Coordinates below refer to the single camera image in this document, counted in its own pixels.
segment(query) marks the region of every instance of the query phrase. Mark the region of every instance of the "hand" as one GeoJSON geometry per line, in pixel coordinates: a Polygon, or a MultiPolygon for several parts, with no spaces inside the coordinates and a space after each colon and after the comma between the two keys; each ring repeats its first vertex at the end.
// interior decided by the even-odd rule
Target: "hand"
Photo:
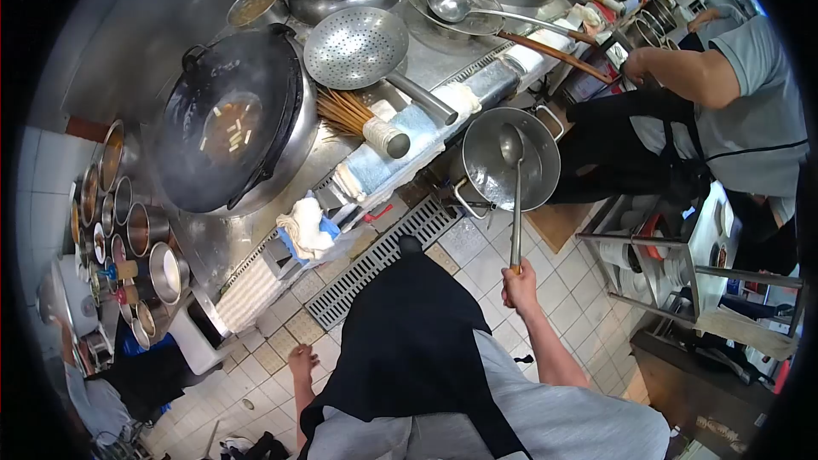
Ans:
{"type": "Polygon", "coordinates": [[[301,344],[293,348],[293,351],[287,356],[287,362],[290,364],[294,383],[312,385],[310,373],[321,361],[318,360],[318,354],[312,352],[312,346],[301,344]]]}
{"type": "Polygon", "coordinates": [[[628,59],[625,63],[622,64],[620,68],[622,73],[625,77],[628,78],[629,81],[633,82],[634,84],[644,84],[645,80],[643,76],[648,73],[648,69],[645,67],[645,51],[649,50],[649,47],[642,47],[640,49],[633,50],[629,53],[628,59]]]}
{"type": "Polygon", "coordinates": [[[537,302],[537,274],[527,259],[520,259],[520,275],[512,269],[503,269],[503,303],[517,309],[523,318],[531,313],[542,312],[537,302]]]}

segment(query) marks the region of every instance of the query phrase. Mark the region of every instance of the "sieve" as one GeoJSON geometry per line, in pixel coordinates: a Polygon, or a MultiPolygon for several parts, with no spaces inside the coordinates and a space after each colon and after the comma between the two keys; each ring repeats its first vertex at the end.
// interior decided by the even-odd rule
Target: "sieve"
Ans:
{"type": "Polygon", "coordinates": [[[342,9],[324,18],[304,45],[310,77],[331,89],[361,89],[380,79],[402,90],[435,119],[451,125],[457,112],[395,68],[409,49],[403,21],[383,9],[342,9]]]}

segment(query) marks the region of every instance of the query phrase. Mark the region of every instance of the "white towel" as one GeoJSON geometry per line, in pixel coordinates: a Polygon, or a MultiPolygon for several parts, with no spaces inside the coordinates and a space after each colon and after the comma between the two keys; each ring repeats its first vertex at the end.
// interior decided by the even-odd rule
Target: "white towel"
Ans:
{"type": "Polygon", "coordinates": [[[321,205],[315,198],[300,199],[292,212],[279,215],[276,224],[287,231],[295,255],[302,260],[320,260],[324,251],[334,245],[332,236],[318,229],[322,217],[321,205]]]}
{"type": "Polygon", "coordinates": [[[285,290],[262,256],[256,258],[216,304],[216,312],[231,332],[241,332],[255,323],[285,290]]]}

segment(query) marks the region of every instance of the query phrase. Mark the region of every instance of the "spoon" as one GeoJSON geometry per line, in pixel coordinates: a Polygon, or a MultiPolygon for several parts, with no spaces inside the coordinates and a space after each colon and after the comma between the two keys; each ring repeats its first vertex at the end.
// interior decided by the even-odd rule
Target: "spoon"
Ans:
{"type": "Polygon", "coordinates": [[[511,259],[509,262],[509,268],[511,268],[514,273],[519,275],[519,228],[522,221],[520,207],[523,200],[521,198],[522,176],[520,164],[523,163],[523,159],[525,158],[525,146],[523,144],[523,132],[519,131],[519,128],[510,123],[503,123],[500,126],[500,153],[503,156],[503,160],[506,161],[506,164],[508,164],[509,167],[512,169],[517,169],[517,181],[514,191],[514,225],[511,227],[511,259]]]}
{"type": "Polygon", "coordinates": [[[537,20],[537,18],[528,17],[522,14],[506,13],[506,11],[496,9],[473,8],[472,3],[474,0],[426,0],[426,2],[429,3],[429,7],[432,9],[435,15],[440,17],[440,19],[444,20],[445,22],[462,22],[465,20],[466,16],[472,13],[493,14],[496,16],[521,20],[532,25],[543,26],[549,31],[556,32],[557,34],[574,38],[577,41],[585,41],[591,46],[598,46],[594,37],[585,34],[584,32],[567,29],[563,26],[559,26],[551,22],[537,20]]]}

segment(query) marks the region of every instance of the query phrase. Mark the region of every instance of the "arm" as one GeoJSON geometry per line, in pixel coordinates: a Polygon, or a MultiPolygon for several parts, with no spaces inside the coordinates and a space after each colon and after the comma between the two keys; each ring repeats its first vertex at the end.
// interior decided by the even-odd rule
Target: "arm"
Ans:
{"type": "Polygon", "coordinates": [[[295,444],[301,448],[307,442],[307,436],[301,431],[301,413],[315,399],[312,392],[312,369],[320,363],[318,354],[312,352],[312,346],[298,345],[287,357],[290,371],[293,373],[295,389],[295,444]]]}
{"type": "Polygon", "coordinates": [[[630,53],[622,72],[637,84],[650,73],[677,95],[708,108],[726,107],[740,96],[739,79],[718,50],[643,47],[630,53]]]}
{"type": "Polygon", "coordinates": [[[565,349],[551,328],[546,314],[537,302],[537,274],[525,258],[520,261],[520,275],[503,269],[503,301],[516,308],[525,322],[540,382],[549,385],[588,387],[588,380],[577,361],[565,349]]]}

